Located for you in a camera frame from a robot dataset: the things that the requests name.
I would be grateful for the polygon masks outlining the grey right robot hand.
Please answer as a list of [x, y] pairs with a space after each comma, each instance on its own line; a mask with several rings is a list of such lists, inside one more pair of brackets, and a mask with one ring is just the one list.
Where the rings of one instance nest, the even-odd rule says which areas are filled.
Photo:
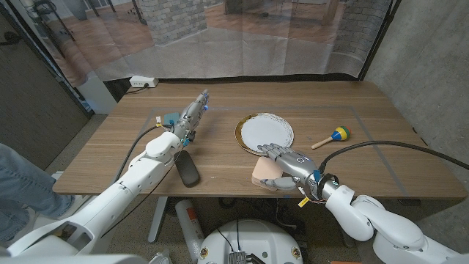
[[260, 183], [264, 186], [292, 190], [301, 183], [310, 188], [311, 195], [316, 200], [328, 199], [340, 186], [336, 176], [326, 176], [321, 173], [314, 161], [302, 153], [274, 143], [257, 147], [287, 173], [286, 177], [275, 180], [261, 179]]

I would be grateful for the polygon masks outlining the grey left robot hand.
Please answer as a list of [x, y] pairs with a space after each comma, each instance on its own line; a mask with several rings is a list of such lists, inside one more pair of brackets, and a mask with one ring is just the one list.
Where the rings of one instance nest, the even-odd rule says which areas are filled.
[[193, 140], [195, 129], [203, 114], [208, 109], [209, 90], [203, 90], [194, 102], [190, 103], [181, 113], [178, 121], [175, 122], [172, 133], [177, 136], [182, 143]]

